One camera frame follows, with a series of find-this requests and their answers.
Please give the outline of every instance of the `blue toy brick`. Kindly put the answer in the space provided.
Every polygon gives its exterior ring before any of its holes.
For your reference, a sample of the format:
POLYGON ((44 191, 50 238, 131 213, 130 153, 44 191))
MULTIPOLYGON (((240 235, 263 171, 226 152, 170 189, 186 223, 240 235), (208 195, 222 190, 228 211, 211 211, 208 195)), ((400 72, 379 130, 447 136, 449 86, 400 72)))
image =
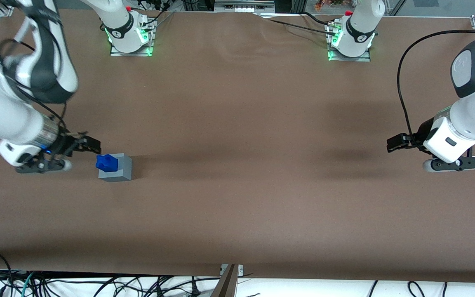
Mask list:
POLYGON ((107 154, 96 156, 95 167, 104 172, 118 171, 118 159, 107 154))
POLYGON ((118 160, 117 171, 105 172, 98 169, 98 178, 107 182, 119 182, 132 180, 132 158, 126 154, 111 154, 111 157, 118 160))

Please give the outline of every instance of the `white floor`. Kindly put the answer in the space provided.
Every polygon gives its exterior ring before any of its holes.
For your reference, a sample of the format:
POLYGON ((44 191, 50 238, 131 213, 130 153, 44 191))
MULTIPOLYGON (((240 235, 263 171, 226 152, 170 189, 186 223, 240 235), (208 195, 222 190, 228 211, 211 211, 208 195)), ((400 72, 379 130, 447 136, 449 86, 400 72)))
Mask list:
MULTIPOLYGON (((128 282, 132 278, 121 279, 128 282)), ((98 280, 106 281, 107 278, 87 278, 87 279, 70 279, 71 281, 98 280)), ((148 288, 155 282, 156 278, 141 278, 143 288, 148 288)), ((162 288, 187 282, 191 280, 189 276, 181 276, 172 278, 162 288)), ((285 280, 285 279, 269 279, 269 278, 240 278, 238 282, 236 297, 367 297, 372 280, 285 280)), ((216 280, 199 281, 198 289, 209 291, 217 284, 216 280)), ((440 297, 442 295, 443 283, 441 282, 418 282, 424 291, 426 297, 440 297)), ((137 282, 130 285, 139 288, 137 282)), ((61 297, 92 297, 100 284, 67 284, 52 283, 49 285, 61 297)), ((186 291, 191 290, 191 285, 183 287, 186 291)), ((114 285, 108 285, 102 290, 98 297, 110 297, 115 291, 114 285)), ((421 294, 414 290, 418 297, 421 294)), ((166 294, 167 297, 183 297, 187 296, 184 291, 175 290, 166 294)), ((127 289, 122 291, 118 297, 136 297, 137 292, 127 289)), ((386 281, 381 280, 375 287, 373 297, 410 297, 407 289, 407 282, 386 281)), ((449 283, 447 288, 447 297, 475 297, 475 283, 449 283)), ((5 292, 4 297, 9 297, 9 289, 5 292)))

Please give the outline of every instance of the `table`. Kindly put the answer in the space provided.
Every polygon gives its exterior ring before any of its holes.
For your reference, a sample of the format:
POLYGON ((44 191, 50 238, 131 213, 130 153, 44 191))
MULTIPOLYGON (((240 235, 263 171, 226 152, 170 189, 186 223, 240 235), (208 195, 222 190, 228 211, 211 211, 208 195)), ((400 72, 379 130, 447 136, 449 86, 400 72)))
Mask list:
MULTIPOLYGON (((90 153, 45 175, 0 157, 0 252, 14 268, 475 281, 475 171, 430 174, 427 155, 386 152, 406 131, 401 54, 468 19, 385 17, 372 61, 353 63, 328 61, 318 33, 247 13, 176 13, 146 58, 108 56, 93 11, 61 17, 80 79, 66 123, 132 156, 136 179, 99 180, 90 153)), ((0 20, 0 41, 21 19, 0 20)), ((457 99, 450 64, 473 39, 439 36, 405 60, 415 128, 457 99)))

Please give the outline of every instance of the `metal mounting plate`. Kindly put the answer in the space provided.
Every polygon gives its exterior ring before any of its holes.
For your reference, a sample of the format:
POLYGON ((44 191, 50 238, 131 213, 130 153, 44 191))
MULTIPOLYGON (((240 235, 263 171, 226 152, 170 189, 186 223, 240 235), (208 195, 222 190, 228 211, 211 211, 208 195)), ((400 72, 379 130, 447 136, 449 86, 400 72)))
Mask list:
MULTIPOLYGON (((221 264, 221 268, 219 269, 219 275, 223 276, 223 273, 225 273, 225 270, 227 267, 228 267, 228 264, 221 264)), ((239 264, 237 266, 237 270, 239 271, 237 275, 243 276, 243 265, 239 264)))
MULTIPOLYGON (((337 28, 336 27, 331 27, 329 25, 324 25, 324 28, 326 29, 326 32, 334 32, 335 34, 337 33, 337 28)), ((356 58, 351 58, 347 57, 343 54, 341 54, 338 49, 335 47, 331 46, 333 36, 328 35, 326 37, 327 39, 327 58, 330 61, 349 61, 349 62, 370 62, 371 57, 369 55, 369 49, 366 49, 366 51, 362 54, 362 56, 356 57, 356 58)))
POLYGON ((157 22, 152 22, 151 24, 149 24, 147 29, 149 29, 149 31, 147 32, 148 43, 143 45, 140 49, 132 53, 123 53, 118 51, 113 45, 111 45, 109 55, 113 57, 151 57, 153 55, 153 45, 155 44, 157 22))

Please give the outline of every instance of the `blue block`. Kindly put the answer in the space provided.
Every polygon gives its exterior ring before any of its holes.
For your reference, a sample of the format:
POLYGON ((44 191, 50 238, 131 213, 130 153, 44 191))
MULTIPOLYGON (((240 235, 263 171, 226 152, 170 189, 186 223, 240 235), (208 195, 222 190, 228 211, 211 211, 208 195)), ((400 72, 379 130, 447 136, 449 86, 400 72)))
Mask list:
POLYGON ((96 156, 95 167, 104 172, 118 171, 118 159, 111 155, 96 156))

